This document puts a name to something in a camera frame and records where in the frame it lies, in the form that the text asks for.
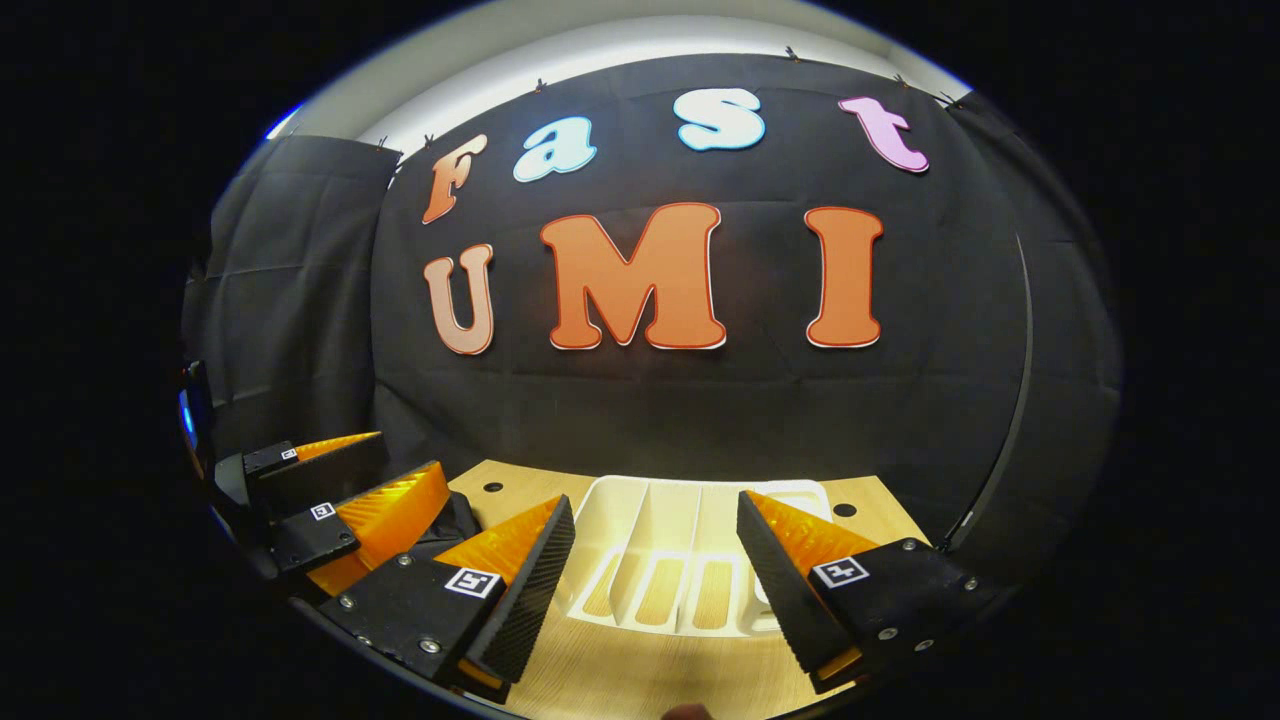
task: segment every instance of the wooden table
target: wooden table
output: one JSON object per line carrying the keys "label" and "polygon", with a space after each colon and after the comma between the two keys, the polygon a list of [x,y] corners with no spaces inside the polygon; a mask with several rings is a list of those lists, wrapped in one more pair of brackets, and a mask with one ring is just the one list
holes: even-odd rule
{"label": "wooden table", "polygon": [[[486,460],[454,478],[481,527],[492,527],[558,495],[576,511],[595,478]],[[486,492],[488,483],[502,483]],[[878,543],[924,533],[879,478],[827,480],[832,505],[858,509],[835,523]],[[508,712],[535,720],[657,720],[671,707],[701,702],[719,720],[773,717],[829,697],[815,694],[781,633],[754,638],[690,638],[640,633],[566,618],[553,602]]]}

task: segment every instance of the orange letter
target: orange letter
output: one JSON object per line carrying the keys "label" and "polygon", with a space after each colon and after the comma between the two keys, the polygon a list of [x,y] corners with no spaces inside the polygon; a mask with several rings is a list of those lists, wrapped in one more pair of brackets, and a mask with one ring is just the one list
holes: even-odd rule
{"label": "orange letter", "polygon": [[422,268],[426,287],[431,291],[431,314],[435,315],[435,332],[449,350],[458,355],[480,355],[493,342],[493,302],[489,300],[489,260],[493,259],[493,246],[475,245],[462,251],[461,265],[467,272],[471,284],[471,327],[463,329],[453,314],[453,296],[449,293],[449,275],[453,274],[453,260],[440,258]]}
{"label": "orange letter", "polygon": [[724,325],[712,307],[710,241],[719,210],[701,202],[663,205],[649,217],[631,260],[625,260],[599,220],[571,215],[543,228],[556,254],[559,324],[552,345],[590,350],[600,328],[586,316],[586,297],[618,345],[630,345],[640,314],[654,293],[645,340],[663,350],[709,350],[724,343]]}
{"label": "orange letter", "polygon": [[462,187],[462,183],[467,182],[467,176],[471,174],[471,155],[484,150],[488,143],[488,137],[477,135],[465,142],[462,147],[435,161],[431,168],[435,173],[435,181],[431,183],[431,201],[428,202],[426,213],[422,214],[424,225],[453,209],[458,200],[453,197],[452,188]]}
{"label": "orange letter", "polygon": [[872,242],[879,218],[849,208],[814,208],[804,224],[822,241],[822,309],[805,334],[818,347],[865,347],[879,338],[872,318]]}

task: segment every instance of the light blue letter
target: light blue letter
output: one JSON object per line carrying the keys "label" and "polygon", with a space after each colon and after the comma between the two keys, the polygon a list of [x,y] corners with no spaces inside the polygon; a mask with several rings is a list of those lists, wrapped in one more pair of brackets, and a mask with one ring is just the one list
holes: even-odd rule
{"label": "light blue letter", "polygon": [[676,135],[694,150],[739,150],[764,137],[764,120],[753,111],[760,109],[760,100],[740,87],[692,90],[677,97],[672,109],[689,120]]}
{"label": "light blue letter", "polygon": [[543,126],[525,141],[525,150],[511,170],[520,182],[534,182],[552,170],[572,173],[595,158],[591,120],[573,117]]}

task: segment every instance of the white tray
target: white tray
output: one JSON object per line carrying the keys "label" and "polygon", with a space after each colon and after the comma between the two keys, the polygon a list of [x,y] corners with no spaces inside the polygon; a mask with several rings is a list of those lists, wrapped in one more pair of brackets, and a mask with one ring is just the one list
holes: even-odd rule
{"label": "white tray", "polygon": [[556,602],[568,618],[644,633],[741,638],[777,633],[735,530],[751,489],[831,521],[813,480],[714,483],[605,475],[573,516]]}

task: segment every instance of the letter m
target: letter m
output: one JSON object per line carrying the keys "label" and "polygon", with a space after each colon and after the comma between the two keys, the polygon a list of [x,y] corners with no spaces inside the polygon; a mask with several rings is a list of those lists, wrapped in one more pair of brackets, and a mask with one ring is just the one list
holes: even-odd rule
{"label": "letter m", "polygon": [[724,325],[712,306],[710,238],[719,210],[701,202],[676,202],[653,211],[631,260],[622,258],[591,215],[570,215],[543,228],[556,255],[559,324],[552,345],[590,350],[603,333],[586,314],[595,302],[609,334],[630,345],[649,296],[654,319],[645,340],[664,350],[709,350],[724,343]]}

